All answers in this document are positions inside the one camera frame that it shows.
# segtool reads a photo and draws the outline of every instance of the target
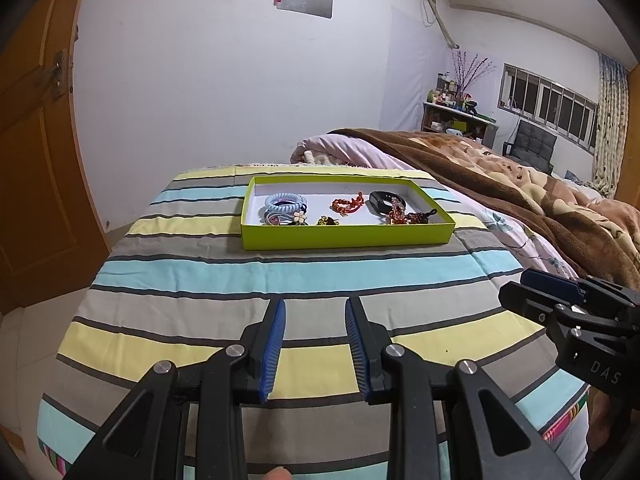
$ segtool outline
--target black fitness band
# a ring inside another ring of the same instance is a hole
[[[391,213],[391,200],[394,198],[398,199],[403,208],[406,207],[404,198],[396,195],[395,193],[388,191],[372,191],[369,193],[369,202],[371,202],[373,209],[381,215],[388,215]]]

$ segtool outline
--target curtain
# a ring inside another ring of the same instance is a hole
[[[599,100],[593,182],[590,182],[590,187],[605,197],[613,198],[620,178],[622,156],[625,153],[629,94],[626,69],[602,53]]]

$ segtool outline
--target striped bedsheet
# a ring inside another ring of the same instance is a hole
[[[456,221],[446,245],[242,250],[240,212],[256,174],[411,177]],[[389,406],[367,406],[353,372],[344,302],[427,360],[478,361],[532,424],[559,433],[585,385],[558,370],[543,329],[504,311],[497,291],[522,268],[427,173],[340,166],[236,166],[179,175],[114,248],[69,326],[40,403],[40,447],[65,472],[127,391],[158,360],[206,360],[287,301],[270,400],[243,408],[249,473],[285,465],[305,480],[385,478]],[[436,405],[445,471],[442,410]],[[185,478],[194,478],[196,408]]]

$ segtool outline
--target jewelry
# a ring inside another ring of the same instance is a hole
[[[335,218],[331,218],[330,216],[322,215],[318,220],[318,224],[316,225],[340,225],[340,222],[338,222]]]
[[[397,198],[391,199],[391,213],[389,213],[391,224],[428,224],[429,217],[438,213],[435,208],[429,212],[405,213],[404,208],[405,204],[400,203]]]
[[[364,204],[364,197],[362,196],[362,192],[358,192],[358,196],[356,198],[352,198],[351,200],[345,200],[343,198],[336,198],[331,203],[331,209],[335,212],[340,213],[341,216],[347,216],[349,213],[355,213],[358,209],[362,207]]]
[[[289,209],[290,206],[292,205],[298,206],[298,203],[294,203],[291,200],[280,200],[279,202],[270,203],[264,212],[264,223],[267,225],[307,225],[306,224],[306,200],[303,197],[299,197],[299,198],[302,199],[302,203],[300,203],[300,208],[298,210],[294,210],[293,212],[282,211],[283,209]]]
[[[437,209],[432,209],[428,213],[419,212],[419,213],[407,213],[404,215],[408,224],[428,224],[429,217],[438,214]]]
[[[406,203],[401,196],[388,191],[372,191],[369,194],[369,203],[377,213],[381,215],[388,215],[391,213],[390,204],[393,198],[397,198],[402,203],[403,207],[406,206]]]
[[[391,211],[389,212],[389,222],[391,224],[406,224],[404,217],[405,204],[401,203],[396,197],[391,199]]]
[[[306,198],[295,193],[276,193],[268,196],[264,205],[268,211],[293,213],[300,211],[303,205],[306,206]]]

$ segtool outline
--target blue gripper pad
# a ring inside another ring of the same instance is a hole
[[[273,390],[273,383],[276,380],[276,369],[278,368],[278,359],[280,357],[280,349],[282,348],[282,338],[284,337],[286,321],[287,316],[284,300],[280,300],[276,314],[273,317],[271,332],[269,333],[262,358],[260,386],[258,387],[258,394],[262,402],[266,402],[268,395]]]
[[[559,276],[553,276],[548,272],[536,269],[527,269],[520,275],[520,283],[540,292],[555,296],[569,304],[582,305],[584,291],[580,285],[572,280],[566,280]]]
[[[353,370],[356,373],[356,380],[358,381],[358,389],[364,398],[367,399],[371,391],[369,384],[369,366],[366,356],[364,355],[364,345],[354,317],[351,300],[347,300],[345,304],[344,324],[347,327],[347,339],[349,341],[349,348],[351,349],[351,359],[353,360]]]

